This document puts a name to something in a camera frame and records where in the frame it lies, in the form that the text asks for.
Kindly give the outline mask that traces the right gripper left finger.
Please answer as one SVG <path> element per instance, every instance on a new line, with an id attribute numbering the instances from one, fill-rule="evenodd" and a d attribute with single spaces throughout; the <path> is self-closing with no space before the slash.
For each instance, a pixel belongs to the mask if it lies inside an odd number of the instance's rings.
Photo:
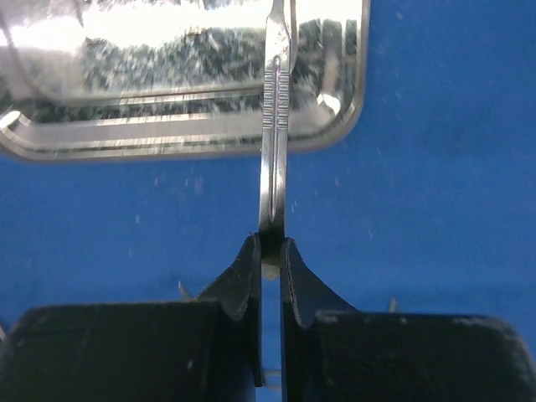
<path id="1" fill-rule="evenodd" d="M 4 401 L 252 401 L 260 240 L 187 301 L 37 307 L 1 346 Z"/>

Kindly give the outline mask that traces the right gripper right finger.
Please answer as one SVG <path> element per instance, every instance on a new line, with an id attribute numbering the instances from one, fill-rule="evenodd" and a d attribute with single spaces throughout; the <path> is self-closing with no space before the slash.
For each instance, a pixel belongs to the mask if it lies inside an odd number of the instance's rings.
<path id="1" fill-rule="evenodd" d="M 535 362 L 495 317 L 362 312 L 281 246 L 285 401 L 532 401 Z"/>

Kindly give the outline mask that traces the blue surgical cloth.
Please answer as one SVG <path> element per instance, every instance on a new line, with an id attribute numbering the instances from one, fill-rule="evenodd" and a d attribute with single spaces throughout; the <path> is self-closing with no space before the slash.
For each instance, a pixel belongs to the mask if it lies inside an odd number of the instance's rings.
<path id="1" fill-rule="evenodd" d="M 359 311 L 495 317 L 535 362 L 535 4 L 367 2 L 359 118 L 311 150 L 288 131 L 283 242 Z M 260 240 L 260 164 L 261 143 L 59 161 L 1 147 L 1 346 L 33 308 L 198 296 Z M 285 401 L 280 277 L 260 263 L 252 401 Z"/>

